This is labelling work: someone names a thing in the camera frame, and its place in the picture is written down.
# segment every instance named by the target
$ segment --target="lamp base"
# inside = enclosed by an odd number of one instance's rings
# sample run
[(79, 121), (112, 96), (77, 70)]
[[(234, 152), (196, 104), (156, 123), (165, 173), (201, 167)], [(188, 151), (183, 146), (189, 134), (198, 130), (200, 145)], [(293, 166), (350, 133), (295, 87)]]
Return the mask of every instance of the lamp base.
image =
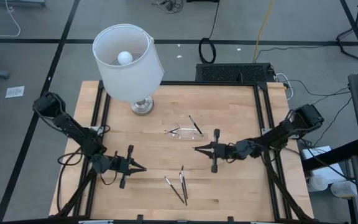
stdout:
[(145, 116), (152, 112), (154, 101), (151, 96), (148, 96), (142, 101), (131, 103), (131, 108), (136, 115)]

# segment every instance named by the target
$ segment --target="wooden table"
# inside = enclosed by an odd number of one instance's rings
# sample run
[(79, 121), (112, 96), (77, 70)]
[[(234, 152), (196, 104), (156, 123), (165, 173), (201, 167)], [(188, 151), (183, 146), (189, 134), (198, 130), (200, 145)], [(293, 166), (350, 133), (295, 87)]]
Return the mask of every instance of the wooden table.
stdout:
[[(82, 84), (74, 114), (82, 126), (90, 125), (97, 87), (98, 82)], [(283, 85), (268, 83), (268, 92), (273, 118), (278, 124), (288, 112)], [(265, 111), (262, 92), (260, 96)], [(111, 130), (105, 134), (103, 141), (108, 149), (106, 154), (112, 156), (118, 151), (119, 155), (126, 156), (128, 145), (133, 144), (132, 156), (147, 168), (147, 172), (130, 176), (124, 190), (119, 188), (120, 174), (117, 181), (109, 186), (103, 185), (98, 177), (91, 218), (135, 220), (138, 214), (142, 214), (145, 220), (224, 221), (233, 216), (235, 221), (274, 221), (267, 174), (260, 158), (249, 157), (232, 164), (218, 160), (218, 173), (213, 174), (211, 160), (192, 148), (212, 141), (215, 128), (221, 130), (219, 141), (223, 143), (260, 136), (253, 88), (162, 85), (153, 94), (153, 99), (155, 108), (147, 116), (135, 115), (127, 102), (110, 101), (107, 124)], [(170, 123), (191, 126), (188, 115), (207, 133), (206, 138), (184, 141), (164, 135)], [(264, 121), (268, 126), (266, 113)], [(290, 141), (287, 147), (298, 150), (295, 141)], [(66, 153), (77, 148), (78, 145), (69, 139)], [(306, 214), (313, 217), (299, 156), (284, 150), (281, 155), (288, 191)], [(185, 166), (189, 196), (187, 207), (164, 179), (167, 176), (181, 193), (179, 171), (182, 165)], [(66, 167), (62, 178), (62, 205), (77, 188), (80, 171), (81, 164)], [(110, 182), (114, 174), (110, 170), (103, 177)], [(85, 190), (83, 194), (82, 211), (87, 192)], [(282, 205), (281, 194), (277, 192), (279, 205)], [(50, 214), (56, 212), (55, 192)], [(280, 214), (285, 217), (282, 206)]]

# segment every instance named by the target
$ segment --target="concrete floor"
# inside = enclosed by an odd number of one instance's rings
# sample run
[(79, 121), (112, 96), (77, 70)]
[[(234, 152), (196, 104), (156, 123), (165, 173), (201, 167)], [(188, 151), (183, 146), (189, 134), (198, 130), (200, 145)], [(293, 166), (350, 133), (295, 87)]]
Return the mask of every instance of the concrete floor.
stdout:
[[(21, 39), (60, 39), (75, 0), (47, 0), (47, 7), (14, 6), (13, 15), (20, 24)], [(186, 3), (178, 14), (164, 14), (150, 5), (152, 0), (81, 0), (76, 11), (69, 39), (93, 39), (104, 28), (130, 23), (145, 29), (156, 40), (198, 40), (211, 32), (216, 4)], [(356, 16), (358, 1), (347, 0)], [(268, 0), (222, 0), (212, 39), (255, 40), (268, 8)], [(280, 41), (334, 41), (350, 28), (339, 1), (279, 0), (276, 1), (262, 40), (286, 47)], [(5, 7), (0, 6), (0, 34), (15, 34)], [(354, 34), (346, 41), (357, 41)], [(12, 169), (21, 149), (32, 117), (32, 102), (40, 95), (56, 44), (0, 43), (0, 69), (9, 70), (8, 80), (0, 79), (0, 203)], [(216, 63), (250, 63), (254, 45), (216, 45)], [(269, 49), (276, 45), (260, 45)], [(158, 44), (157, 52), (166, 71), (164, 80), (194, 80), (195, 66), (201, 63), (196, 44)], [(358, 46), (347, 47), (358, 54)], [(276, 73), (301, 80), (314, 93), (333, 93), (347, 85), (347, 76), (358, 73), (358, 61), (340, 53), (336, 46), (318, 49), (291, 49), (262, 52), (258, 62), (270, 62)], [(73, 114), (83, 80), (99, 80), (91, 53), (91, 44), (65, 44), (50, 85)], [(6, 88), (25, 85), (21, 98), (5, 99)], [(299, 83), (292, 83), (295, 95), (291, 108), (312, 103), (318, 97), (307, 94)], [(316, 141), (349, 95), (330, 97), (316, 106), (325, 120), (324, 126), (306, 137)], [(319, 142), (332, 148), (358, 138), (352, 104)], [(38, 122), (27, 157), (6, 211), (4, 221), (42, 218), (48, 215), (60, 166), (56, 158), (63, 154), (66, 137)], [(350, 221), (347, 202), (329, 192), (311, 194), (316, 218), (326, 222)]]

